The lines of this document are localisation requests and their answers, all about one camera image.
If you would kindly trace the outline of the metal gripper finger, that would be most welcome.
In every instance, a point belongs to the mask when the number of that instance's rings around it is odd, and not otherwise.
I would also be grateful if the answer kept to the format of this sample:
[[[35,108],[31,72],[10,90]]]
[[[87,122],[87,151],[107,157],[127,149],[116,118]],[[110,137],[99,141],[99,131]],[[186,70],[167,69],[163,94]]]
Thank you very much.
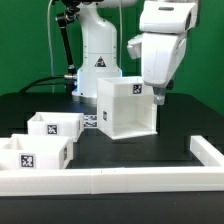
[[[154,87],[153,92],[154,92],[154,103],[156,105],[163,105],[165,102],[165,89]]]

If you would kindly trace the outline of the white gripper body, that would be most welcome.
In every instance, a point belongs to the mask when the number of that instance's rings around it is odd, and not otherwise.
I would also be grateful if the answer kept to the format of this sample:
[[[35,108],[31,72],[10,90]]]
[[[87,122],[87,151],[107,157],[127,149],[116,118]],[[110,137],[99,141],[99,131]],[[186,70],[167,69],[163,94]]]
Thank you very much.
[[[184,58],[185,34],[143,33],[128,41],[132,59],[141,59],[141,76],[146,85],[165,88]]]

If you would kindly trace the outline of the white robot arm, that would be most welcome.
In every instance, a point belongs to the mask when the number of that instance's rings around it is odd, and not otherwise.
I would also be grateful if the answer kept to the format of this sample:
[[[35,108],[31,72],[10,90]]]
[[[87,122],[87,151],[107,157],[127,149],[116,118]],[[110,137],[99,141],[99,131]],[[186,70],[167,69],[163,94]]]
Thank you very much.
[[[119,77],[117,31],[98,15],[99,8],[132,6],[138,0],[59,0],[65,11],[56,17],[68,62],[66,78],[74,83],[75,101],[95,103],[97,80]],[[128,41],[131,58],[141,60],[143,82],[153,88],[154,103],[162,105],[184,58],[187,36],[197,25],[200,0],[145,0],[140,15],[140,35]],[[78,20],[82,29],[83,64],[76,69],[66,26]]]

